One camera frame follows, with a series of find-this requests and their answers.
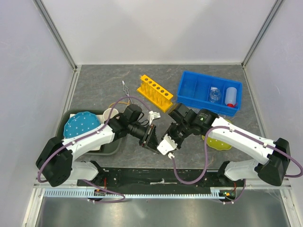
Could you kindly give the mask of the glass stirring rod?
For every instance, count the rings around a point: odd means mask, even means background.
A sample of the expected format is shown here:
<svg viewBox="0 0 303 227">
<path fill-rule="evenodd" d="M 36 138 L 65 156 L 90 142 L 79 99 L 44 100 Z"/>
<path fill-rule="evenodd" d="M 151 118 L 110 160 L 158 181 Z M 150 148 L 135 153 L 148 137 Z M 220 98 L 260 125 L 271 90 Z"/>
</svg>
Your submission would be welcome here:
<svg viewBox="0 0 303 227">
<path fill-rule="evenodd" d="M 138 87 L 138 91 L 142 91 L 145 86 L 145 75 L 141 75 L 140 77 L 140 86 Z"/>
</svg>

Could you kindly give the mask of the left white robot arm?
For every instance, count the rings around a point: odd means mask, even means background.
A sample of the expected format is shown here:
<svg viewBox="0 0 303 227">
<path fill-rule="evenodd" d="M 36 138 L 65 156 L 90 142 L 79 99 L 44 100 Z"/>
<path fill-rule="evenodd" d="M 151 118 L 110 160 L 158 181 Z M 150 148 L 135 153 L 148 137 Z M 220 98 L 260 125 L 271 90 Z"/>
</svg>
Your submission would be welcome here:
<svg viewBox="0 0 303 227">
<path fill-rule="evenodd" d="M 57 187 L 68 180 L 85 179 L 93 186 L 101 185 L 104 175 L 100 167 L 93 161 L 78 162 L 77 159 L 127 135 L 137 138 L 143 148 L 156 152 L 159 143 L 152 121 L 159 119 L 160 113 L 149 111 L 147 125 L 139 121 L 142 116 L 139 106 L 129 105 L 122 113 L 109 117 L 94 129 L 81 124 L 80 132 L 64 140 L 60 137 L 49 139 L 36 161 L 38 182 Z"/>
</svg>

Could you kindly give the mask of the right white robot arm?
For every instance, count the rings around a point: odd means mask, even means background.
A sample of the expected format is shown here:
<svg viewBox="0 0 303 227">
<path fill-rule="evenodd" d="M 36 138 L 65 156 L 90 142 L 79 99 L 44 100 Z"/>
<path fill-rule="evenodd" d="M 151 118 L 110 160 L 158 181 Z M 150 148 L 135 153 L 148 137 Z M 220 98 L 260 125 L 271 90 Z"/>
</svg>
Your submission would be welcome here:
<svg viewBox="0 0 303 227">
<path fill-rule="evenodd" d="M 280 186 L 290 163 L 289 142 L 283 138 L 276 141 L 249 133 L 218 114 L 207 109 L 198 113 L 183 104 L 176 104 L 169 111 L 174 120 L 157 150 L 167 155 L 181 148 L 184 139 L 189 135 L 203 135 L 212 140 L 219 140 L 246 153 L 252 159 L 232 162 L 225 161 L 217 174 L 217 181 L 222 186 L 228 186 L 240 179 L 261 179 L 264 182 Z"/>
</svg>

